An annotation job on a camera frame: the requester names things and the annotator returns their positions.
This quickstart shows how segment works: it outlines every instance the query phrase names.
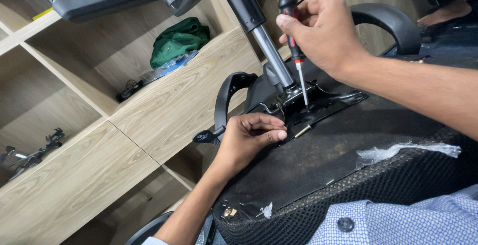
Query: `bare foot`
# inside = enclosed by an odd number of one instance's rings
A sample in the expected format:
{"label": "bare foot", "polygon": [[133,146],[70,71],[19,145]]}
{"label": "bare foot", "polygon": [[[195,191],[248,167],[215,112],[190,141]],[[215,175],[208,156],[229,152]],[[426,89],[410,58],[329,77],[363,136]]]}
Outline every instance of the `bare foot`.
{"label": "bare foot", "polygon": [[471,12],[471,6],[464,0],[454,0],[450,4],[438,9],[417,21],[419,26],[431,26],[434,24],[449,21],[454,18],[463,17]]}

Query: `plastic bag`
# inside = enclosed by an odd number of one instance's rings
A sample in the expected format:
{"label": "plastic bag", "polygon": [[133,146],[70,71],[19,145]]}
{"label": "plastic bag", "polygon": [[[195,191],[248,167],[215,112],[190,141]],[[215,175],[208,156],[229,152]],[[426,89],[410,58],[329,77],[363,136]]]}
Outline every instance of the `plastic bag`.
{"label": "plastic bag", "polygon": [[183,55],[180,55],[180,56],[176,57],[175,59],[169,61],[168,63],[163,64],[162,66],[160,66],[158,68],[147,70],[140,75],[139,79],[140,80],[145,79],[146,80],[145,84],[150,83],[150,82],[168,74],[169,72],[177,69],[178,67],[180,67],[182,65],[186,65],[191,59],[194,58],[194,56],[198,52],[199,52],[198,50],[187,52],[187,53],[185,53]]}
{"label": "plastic bag", "polygon": [[412,143],[399,143],[393,145],[386,150],[373,147],[372,149],[367,151],[357,151],[358,159],[355,164],[355,167],[357,170],[359,170],[365,166],[370,166],[382,160],[391,158],[392,156],[395,156],[400,151],[400,149],[403,148],[417,148],[434,152],[441,152],[453,158],[458,158],[458,155],[461,153],[460,146],[453,146],[444,143],[422,145]]}

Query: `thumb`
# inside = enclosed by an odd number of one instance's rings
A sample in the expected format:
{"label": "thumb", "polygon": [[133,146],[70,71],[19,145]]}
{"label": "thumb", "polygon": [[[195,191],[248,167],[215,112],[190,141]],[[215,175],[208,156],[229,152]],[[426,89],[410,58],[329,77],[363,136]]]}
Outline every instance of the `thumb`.
{"label": "thumb", "polygon": [[285,14],[279,14],[275,21],[285,34],[294,39],[299,38],[300,35],[303,34],[304,30],[307,29],[307,27],[299,22],[299,20]]}
{"label": "thumb", "polygon": [[267,146],[287,138],[287,132],[284,130],[271,130],[256,138],[262,146]]}

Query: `shirt sleeve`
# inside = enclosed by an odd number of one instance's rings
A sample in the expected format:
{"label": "shirt sleeve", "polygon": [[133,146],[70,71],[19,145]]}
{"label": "shirt sleeve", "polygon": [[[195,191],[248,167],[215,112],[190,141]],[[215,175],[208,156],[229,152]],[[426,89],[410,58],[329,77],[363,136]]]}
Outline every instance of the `shirt sleeve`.
{"label": "shirt sleeve", "polygon": [[150,236],[150,237],[148,237],[147,240],[145,240],[143,242],[142,245],[168,245],[168,243],[166,243],[166,242],[164,242],[160,239],[157,239],[155,237]]}

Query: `right hand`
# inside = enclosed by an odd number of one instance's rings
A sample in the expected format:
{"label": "right hand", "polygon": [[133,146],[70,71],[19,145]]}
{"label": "right hand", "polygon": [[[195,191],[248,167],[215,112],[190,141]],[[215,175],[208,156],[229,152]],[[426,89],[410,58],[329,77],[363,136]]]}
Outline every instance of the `right hand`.
{"label": "right hand", "polygon": [[366,59],[370,54],[362,46],[350,8],[344,0],[304,0],[298,5],[298,18],[280,14],[277,25],[287,42],[290,35],[302,52],[330,76],[339,78],[345,65]]}

